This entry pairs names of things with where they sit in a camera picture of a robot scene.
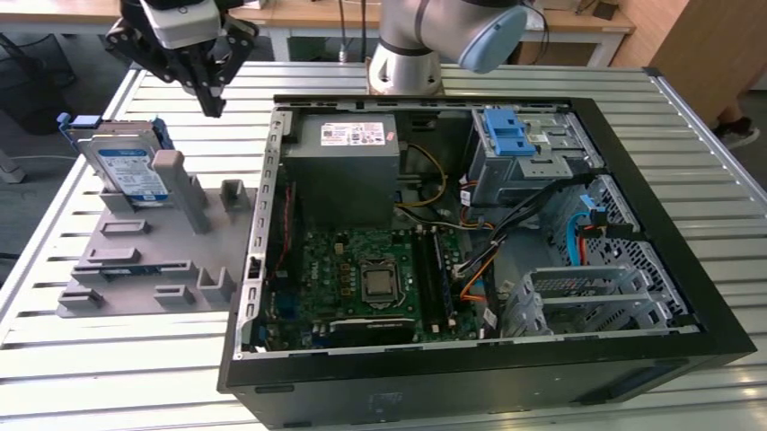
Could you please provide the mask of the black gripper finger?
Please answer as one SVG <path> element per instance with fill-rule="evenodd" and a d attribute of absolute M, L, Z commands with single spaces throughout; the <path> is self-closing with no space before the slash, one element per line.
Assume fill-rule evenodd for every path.
<path fill-rule="evenodd" d="M 151 31 L 142 32 L 126 18 L 122 18 L 112 26 L 107 39 L 116 50 L 164 83 L 180 83 L 184 90 L 196 97 L 202 111 L 208 116 L 212 105 L 208 88 L 215 61 L 208 55 L 207 48 L 212 45 L 204 42 L 191 47 L 167 49 L 150 33 Z"/>
<path fill-rule="evenodd" d="M 232 17 L 224 19 L 226 34 L 222 36 L 222 47 L 227 49 L 224 57 L 215 61 L 212 77 L 210 80 L 210 93 L 212 105 L 208 109 L 208 116 L 219 118 L 226 101 L 222 98 L 224 87 L 231 83 L 242 65 L 254 51 L 254 41 L 259 35 L 255 24 Z"/>

